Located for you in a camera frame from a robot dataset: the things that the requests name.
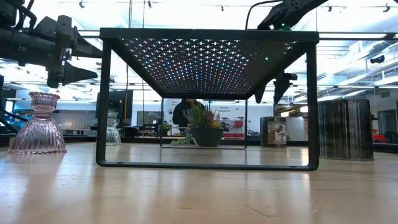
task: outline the clear glass vase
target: clear glass vase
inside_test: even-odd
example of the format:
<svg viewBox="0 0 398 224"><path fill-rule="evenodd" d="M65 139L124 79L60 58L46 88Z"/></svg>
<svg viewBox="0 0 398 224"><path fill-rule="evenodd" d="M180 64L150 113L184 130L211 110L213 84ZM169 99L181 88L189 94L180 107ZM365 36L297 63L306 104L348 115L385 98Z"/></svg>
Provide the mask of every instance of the clear glass vase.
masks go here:
<svg viewBox="0 0 398 224"><path fill-rule="evenodd" d="M52 118L58 95L30 92L34 117L28 120L12 143L11 154L65 153L65 141L60 128Z"/></svg>
<svg viewBox="0 0 398 224"><path fill-rule="evenodd" d="M106 122L106 146L120 146L122 140L118 129L115 127L118 112L108 111Z"/></svg>

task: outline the ribbed metal cylinder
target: ribbed metal cylinder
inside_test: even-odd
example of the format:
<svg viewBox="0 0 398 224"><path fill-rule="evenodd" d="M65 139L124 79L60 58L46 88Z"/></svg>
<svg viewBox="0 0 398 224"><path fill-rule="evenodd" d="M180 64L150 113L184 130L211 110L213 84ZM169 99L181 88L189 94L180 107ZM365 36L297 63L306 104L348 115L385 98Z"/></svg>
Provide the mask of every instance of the ribbed metal cylinder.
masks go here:
<svg viewBox="0 0 398 224"><path fill-rule="evenodd" d="M373 160L369 100L322 101L318 103L318 113L320 157Z"/></svg>

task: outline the robotic arm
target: robotic arm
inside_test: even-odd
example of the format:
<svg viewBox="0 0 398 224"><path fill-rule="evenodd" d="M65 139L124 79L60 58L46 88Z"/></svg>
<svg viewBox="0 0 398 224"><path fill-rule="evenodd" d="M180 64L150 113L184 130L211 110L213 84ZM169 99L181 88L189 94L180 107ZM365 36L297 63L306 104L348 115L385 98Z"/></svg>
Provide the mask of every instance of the robotic arm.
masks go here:
<svg viewBox="0 0 398 224"><path fill-rule="evenodd" d="M312 9L327 0L284 0L274 6L268 16L258 25L259 30L281 30L296 25Z"/></svg>
<svg viewBox="0 0 398 224"><path fill-rule="evenodd" d="M310 12L312 9L320 6L327 0L283 0L280 4L274 6L269 12L268 16L258 25L259 30L291 30L291 28L296 25L301 18ZM291 85L291 80L297 80L296 74L280 72L276 76L274 103L278 103L282 98L286 90ZM256 102L260 103L264 90L266 88L265 84L254 96L256 97Z"/></svg>
<svg viewBox="0 0 398 224"><path fill-rule="evenodd" d="M20 66L27 63L45 66L47 85L51 88L58 88L58 83L67 85L97 78L95 72L76 68L67 60L71 56L101 58L102 51L79 35L70 17L59 16L58 21L45 17L34 28L36 17L30 11L33 2L30 0L26 8L24 0L0 0L0 58L17 61ZM30 26L22 29L26 16L30 18Z"/></svg>

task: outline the poster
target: poster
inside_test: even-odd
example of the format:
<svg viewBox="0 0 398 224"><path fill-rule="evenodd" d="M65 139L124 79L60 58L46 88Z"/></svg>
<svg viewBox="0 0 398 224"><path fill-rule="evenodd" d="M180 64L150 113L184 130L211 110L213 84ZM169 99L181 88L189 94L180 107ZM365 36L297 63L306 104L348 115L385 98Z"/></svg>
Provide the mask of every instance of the poster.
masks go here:
<svg viewBox="0 0 398 224"><path fill-rule="evenodd" d="M286 144L286 122L275 122L275 144Z"/></svg>
<svg viewBox="0 0 398 224"><path fill-rule="evenodd" d="M286 121L268 121L268 144L286 145Z"/></svg>

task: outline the perforated tabletop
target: perforated tabletop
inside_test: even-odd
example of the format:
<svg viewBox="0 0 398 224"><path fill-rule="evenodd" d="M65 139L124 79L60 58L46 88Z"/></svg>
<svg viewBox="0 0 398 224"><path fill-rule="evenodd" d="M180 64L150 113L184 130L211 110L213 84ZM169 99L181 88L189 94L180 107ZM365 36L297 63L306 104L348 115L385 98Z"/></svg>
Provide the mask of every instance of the perforated tabletop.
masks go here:
<svg viewBox="0 0 398 224"><path fill-rule="evenodd" d="M246 100L319 42L318 32L101 28L163 98Z"/></svg>

